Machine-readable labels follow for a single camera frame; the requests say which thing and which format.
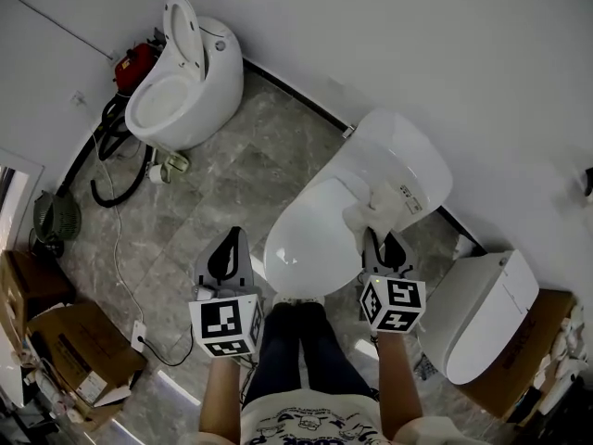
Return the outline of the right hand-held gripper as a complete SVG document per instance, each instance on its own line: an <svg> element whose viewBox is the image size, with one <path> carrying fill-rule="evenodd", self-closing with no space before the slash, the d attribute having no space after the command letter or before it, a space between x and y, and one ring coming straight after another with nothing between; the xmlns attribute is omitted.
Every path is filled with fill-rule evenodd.
<svg viewBox="0 0 593 445"><path fill-rule="evenodd" d="M411 332L426 309L426 285L411 247L399 234L380 241L367 228L362 259L360 306L371 330Z"/></svg>

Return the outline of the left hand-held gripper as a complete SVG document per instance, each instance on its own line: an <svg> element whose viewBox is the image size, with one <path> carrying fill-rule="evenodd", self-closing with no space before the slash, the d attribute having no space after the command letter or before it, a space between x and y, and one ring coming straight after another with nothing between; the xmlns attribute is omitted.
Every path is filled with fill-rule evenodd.
<svg viewBox="0 0 593 445"><path fill-rule="evenodd" d="M245 231L233 226L197 256L195 299L189 303L196 344L211 358L256 352L263 326Z"/></svg>

